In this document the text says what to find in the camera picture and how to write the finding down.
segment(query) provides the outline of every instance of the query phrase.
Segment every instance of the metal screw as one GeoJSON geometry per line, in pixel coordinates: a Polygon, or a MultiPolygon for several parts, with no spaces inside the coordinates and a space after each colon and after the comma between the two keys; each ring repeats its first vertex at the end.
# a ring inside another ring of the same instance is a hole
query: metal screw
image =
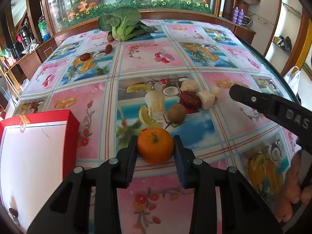
{"type": "Polygon", "coordinates": [[[229,172],[230,173],[237,173],[237,168],[235,166],[230,166],[229,167],[229,172]]]}
{"type": "Polygon", "coordinates": [[[80,173],[80,172],[82,172],[82,167],[81,166],[77,166],[77,167],[75,167],[75,169],[74,169],[74,173],[80,173]]]}
{"type": "Polygon", "coordinates": [[[113,158],[113,159],[108,160],[108,162],[110,164],[117,164],[118,163],[118,159],[117,158],[113,158]]]}
{"type": "Polygon", "coordinates": [[[196,165],[201,165],[202,164],[202,160],[201,159],[194,159],[193,163],[196,165]]]}

